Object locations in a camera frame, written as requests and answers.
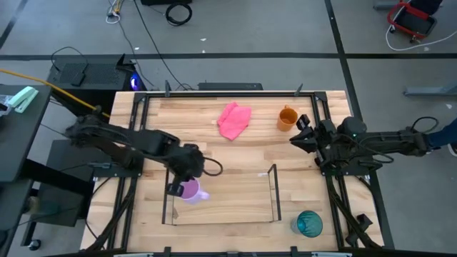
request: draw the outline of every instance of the wheel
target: wheel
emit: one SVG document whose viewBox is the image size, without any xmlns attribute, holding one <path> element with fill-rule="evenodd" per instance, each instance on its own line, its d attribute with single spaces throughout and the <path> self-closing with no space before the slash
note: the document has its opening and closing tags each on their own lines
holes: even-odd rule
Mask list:
<svg viewBox="0 0 457 257">
<path fill-rule="evenodd" d="M 36 251 L 36 250 L 40 249 L 40 246 L 41 246 L 41 240 L 39 240 L 39 239 L 32 240 L 29 244 L 29 250 Z"/>
</svg>

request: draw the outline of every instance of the pink towel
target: pink towel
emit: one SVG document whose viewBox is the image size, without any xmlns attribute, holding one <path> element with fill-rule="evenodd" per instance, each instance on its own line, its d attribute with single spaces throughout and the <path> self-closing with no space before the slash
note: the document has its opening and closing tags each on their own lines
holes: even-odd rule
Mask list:
<svg viewBox="0 0 457 257">
<path fill-rule="evenodd" d="M 234 140 L 248 126 L 251 119 L 251 107 L 241 107 L 233 102 L 227 104 L 217 124 L 222 136 Z"/>
</svg>

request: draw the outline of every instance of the orange mug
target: orange mug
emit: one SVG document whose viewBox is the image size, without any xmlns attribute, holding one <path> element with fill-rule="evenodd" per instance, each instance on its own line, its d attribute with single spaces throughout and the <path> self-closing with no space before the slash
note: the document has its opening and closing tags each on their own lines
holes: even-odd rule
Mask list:
<svg viewBox="0 0 457 257">
<path fill-rule="evenodd" d="M 278 117 L 278 129 L 280 131 L 290 131 L 297 122 L 298 114 L 290 106 L 285 105 Z"/>
</svg>

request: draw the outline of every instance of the blue light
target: blue light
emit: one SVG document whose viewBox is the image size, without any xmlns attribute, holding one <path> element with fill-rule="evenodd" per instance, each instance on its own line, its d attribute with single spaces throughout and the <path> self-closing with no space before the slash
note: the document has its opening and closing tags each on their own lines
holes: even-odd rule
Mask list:
<svg viewBox="0 0 457 257">
<path fill-rule="evenodd" d="M 130 87 L 133 91 L 139 91 L 140 90 L 140 76 L 135 72 L 131 75 L 130 77 Z"/>
</svg>

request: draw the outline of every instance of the blue cup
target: blue cup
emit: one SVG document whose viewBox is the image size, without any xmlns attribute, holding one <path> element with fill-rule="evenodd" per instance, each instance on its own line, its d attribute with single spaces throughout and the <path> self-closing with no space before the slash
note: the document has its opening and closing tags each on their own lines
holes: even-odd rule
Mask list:
<svg viewBox="0 0 457 257">
<path fill-rule="evenodd" d="M 322 233 L 322 219 L 314 211 L 303 211 L 292 220 L 291 228 L 294 233 L 314 238 Z"/>
</svg>

